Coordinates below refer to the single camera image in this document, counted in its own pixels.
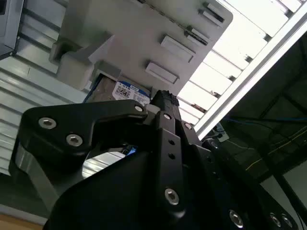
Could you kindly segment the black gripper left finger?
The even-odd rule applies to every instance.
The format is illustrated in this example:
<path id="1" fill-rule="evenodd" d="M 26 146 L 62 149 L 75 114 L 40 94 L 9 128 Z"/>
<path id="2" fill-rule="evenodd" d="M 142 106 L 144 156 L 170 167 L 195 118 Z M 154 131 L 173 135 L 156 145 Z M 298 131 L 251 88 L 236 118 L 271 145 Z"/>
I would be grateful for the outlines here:
<path id="1" fill-rule="evenodd" d="M 11 163 L 27 174 L 48 208 L 74 185 L 134 153 L 182 149 L 176 96 L 31 108 L 23 113 Z"/>

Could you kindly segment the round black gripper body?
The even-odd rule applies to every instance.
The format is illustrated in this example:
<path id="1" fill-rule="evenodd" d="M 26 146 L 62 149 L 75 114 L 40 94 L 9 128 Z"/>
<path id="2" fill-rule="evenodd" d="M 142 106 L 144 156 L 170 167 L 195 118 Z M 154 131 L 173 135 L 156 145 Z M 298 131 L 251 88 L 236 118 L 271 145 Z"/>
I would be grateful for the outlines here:
<path id="1" fill-rule="evenodd" d="M 64 192 L 46 230 L 296 230 L 294 218 L 217 149 L 134 153 Z"/>

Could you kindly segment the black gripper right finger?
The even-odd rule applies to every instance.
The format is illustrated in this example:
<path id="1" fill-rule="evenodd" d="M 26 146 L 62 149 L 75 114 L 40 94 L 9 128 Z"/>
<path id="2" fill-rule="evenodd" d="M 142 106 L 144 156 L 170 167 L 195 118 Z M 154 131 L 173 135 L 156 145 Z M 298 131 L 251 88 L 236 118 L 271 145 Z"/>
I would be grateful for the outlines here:
<path id="1" fill-rule="evenodd" d="M 213 138 L 202 143 L 173 106 L 183 142 L 189 211 L 200 230 L 296 230 L 293 217 Z"/>

